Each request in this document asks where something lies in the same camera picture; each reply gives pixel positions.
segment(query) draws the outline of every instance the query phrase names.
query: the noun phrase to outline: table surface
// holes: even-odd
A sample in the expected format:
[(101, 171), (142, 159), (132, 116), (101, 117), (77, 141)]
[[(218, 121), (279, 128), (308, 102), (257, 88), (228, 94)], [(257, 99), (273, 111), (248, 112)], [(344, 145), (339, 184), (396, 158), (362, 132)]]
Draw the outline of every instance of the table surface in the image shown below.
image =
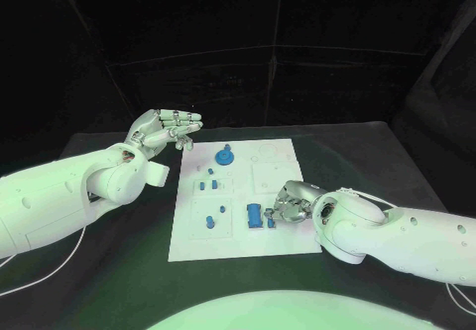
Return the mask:
[[(124, 138), (126, 133), (74, 134), (61, 158), (104, 149)], [(384, 122), (202, 129), (192, 138), (290, 138), (306, 182), (326, 190), (354, 188), (398, 206), (446, 211)], [(445, 329), (469, 329), (475, 317), (455, 306), (445, 284), (394, 271), (371, 256), (361, 265), (326, 251), (169, 263), (182, 151), (171, 144), (152, 160), (171, 167), (166, 186), (146, 186), (133, 203), (87, 227), (75, 256), (48, 280), (0, 298), (3, 329), (146, 329), (211, 299), (277, 289), (341, 294)], [(51, 273), (78, 237), (80, 232), (12, 260), (2, 268), (2, 292)]]

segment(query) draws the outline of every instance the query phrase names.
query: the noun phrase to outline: blue rectangular block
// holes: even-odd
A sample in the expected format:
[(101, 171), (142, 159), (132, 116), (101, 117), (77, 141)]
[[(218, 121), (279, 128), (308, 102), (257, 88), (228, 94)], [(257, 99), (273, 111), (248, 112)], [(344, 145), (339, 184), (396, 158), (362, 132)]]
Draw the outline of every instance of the blue rectangular block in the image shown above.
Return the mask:
[(246, 206), (248, 210), (248, 227), (250, 228), (261, 228), (263, 221), (261, 221), (261, 205), (260, 204), (248, 204)]

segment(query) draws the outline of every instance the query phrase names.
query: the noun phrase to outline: white rounded surface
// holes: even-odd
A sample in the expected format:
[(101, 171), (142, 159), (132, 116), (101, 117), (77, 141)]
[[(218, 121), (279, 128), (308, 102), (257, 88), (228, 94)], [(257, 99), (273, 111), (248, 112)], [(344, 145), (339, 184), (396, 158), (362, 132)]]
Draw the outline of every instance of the white rounded surface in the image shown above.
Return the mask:
[(260, 146), (260, 154), (263, 157), (273, 157), (279, 151), (279, 148), (273, 144), (263, 144)]
[(211, 300), (171, 316), (162, 329), (439, 329), (364, 300), (312, 291), (260, 291)]

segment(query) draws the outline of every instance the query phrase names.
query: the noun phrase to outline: white robotic arm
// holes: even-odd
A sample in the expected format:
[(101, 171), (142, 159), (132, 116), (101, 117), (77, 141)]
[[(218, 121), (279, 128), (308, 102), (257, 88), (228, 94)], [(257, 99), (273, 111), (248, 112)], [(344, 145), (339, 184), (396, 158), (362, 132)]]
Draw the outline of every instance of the white robotic arm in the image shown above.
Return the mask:
[[(162, 187), (169, 168), (149, 159), (168, 142), (192, 150), (201, 115), (149, 110), (126, 142), (0, 178), (0, 258), (57, 242), (109, 211), (132, 203), (146, 183)], [(100, 199), (91, 202), (88, 195)]]
[(312, 219), (319, 243), (348, 263), (362, 263), (370, 254), (400, 272), (476, 286), (476, 220), (411, 208), (381, 211), (359, 195), (367, 196), (289, 181), (266, 216), (295, 223)]

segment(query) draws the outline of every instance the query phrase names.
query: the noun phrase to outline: screw hole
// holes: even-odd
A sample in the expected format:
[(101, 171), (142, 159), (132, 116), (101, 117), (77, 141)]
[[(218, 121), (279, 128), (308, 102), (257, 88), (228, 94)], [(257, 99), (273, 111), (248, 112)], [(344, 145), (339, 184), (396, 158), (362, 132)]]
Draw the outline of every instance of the screw hole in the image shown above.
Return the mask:
[(463, 227), (463, 225), (459, 225), (459, 232), (460, 232), (462, 234), (466, 234), (466, 228)]

